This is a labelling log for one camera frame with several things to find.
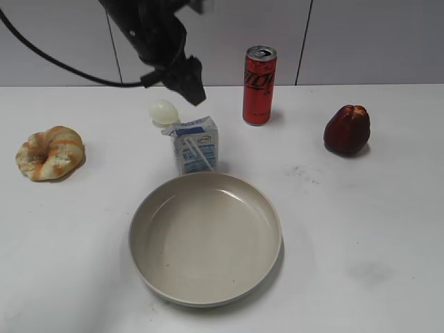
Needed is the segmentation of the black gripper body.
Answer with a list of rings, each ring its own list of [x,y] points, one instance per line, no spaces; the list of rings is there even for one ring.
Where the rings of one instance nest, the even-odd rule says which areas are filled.
[[[202,81],[202,64],[185,55],[187,31],[176,17],[180,6],[126,6],[124,36],[139,59],[153,71],[125,87],[152,87],[162,83],[169,89],[183,78]]]

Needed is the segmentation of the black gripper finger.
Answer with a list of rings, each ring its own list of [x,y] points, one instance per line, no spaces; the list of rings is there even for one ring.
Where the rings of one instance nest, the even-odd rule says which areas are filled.
[[[186,101],[194,106],[197,106],[206,100],[205,89],[199,78],[180,79],[173,85],[173,88]]]

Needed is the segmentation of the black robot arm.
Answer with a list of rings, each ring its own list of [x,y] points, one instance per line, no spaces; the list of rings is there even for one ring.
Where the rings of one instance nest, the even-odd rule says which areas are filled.
[[[139,59],[153,68],[140,78],[145,88],[162,83],[197,106],[206,99],[202,64],[185,55],[187,31],[176,12],[189,6],[198,14],[202,1],[101,1],[100,4],[123,33]]]

